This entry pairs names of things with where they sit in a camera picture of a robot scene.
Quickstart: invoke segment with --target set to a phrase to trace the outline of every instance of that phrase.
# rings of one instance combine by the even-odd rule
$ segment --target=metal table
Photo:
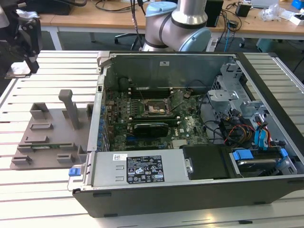
[[[62,88],[85,107],[94,101],[96,51],[43,51],[40,69],[30,78],[14,79],[0,99],[0,227],[230,227],[291,228],[304,224],[304,190],[261,206],[206,209],[163,214],[92,218],[67,190],[68,170],[9,170],[12,155],[30,120],[33,102],[62,108]],[[277,58],[246,54],[270,90],[304,133],[304,94],[300,82]],[[239,221],[252,221],[240,224]]]

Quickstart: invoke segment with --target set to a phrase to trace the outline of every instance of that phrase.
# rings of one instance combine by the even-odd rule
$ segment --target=sticker
[[[164,182],[162,157],[128,157],[127,182],[129,184]]]
[[[128,154],[122,153],[122,154],[113,154],[113,161],[125,161],[127,160]]]
[[[162,67],[168,67],[170,65],[170,62],[169,61],[162,61],[160,62],[160,66]]]

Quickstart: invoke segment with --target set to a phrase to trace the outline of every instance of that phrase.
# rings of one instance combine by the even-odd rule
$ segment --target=laboratory floor
[[[114,33],[96,33],[96,42],[90,42],[89,33],[78,32],[75,35],[74,32],[61,32],[60,38],[65,50],[130,50],[135,37],[126,37],[119,39],[119,44],[114,43],[114,36],[118,34]],[[42,32],[43,49],[44,50],[55,50],[51,36],[47,32]],[[229,48],[231,52],[258,52],[256,48],[257,39],[246,39],[244,48],[239,47],[241,42],[240,38],[235,38]],[[217,51],[223,51],[225,44],[219,44]],[[297,63],[304,57],[302,53],[304,50],[304,42],[301,43],[297,40],[294,41],[283,41],[281,43],[275,41],[271,52],[276,53],[279,58],[288,66],[289,69],[293,70]],[[295,75],[301,80],[304,80],[304,62],[295,71]],[[0,95],[8,85],[9,80],[0,80]]]

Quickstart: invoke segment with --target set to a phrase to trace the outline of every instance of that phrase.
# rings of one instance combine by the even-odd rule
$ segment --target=motherboard
[[[110,151],[178,149],[208,142],[191,90],[107,91],[106,115]]]

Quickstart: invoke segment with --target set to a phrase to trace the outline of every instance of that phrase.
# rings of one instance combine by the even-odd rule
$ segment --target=warning label
[[[127,182],[129,184],[164,182],[162,157],[127,157]]]

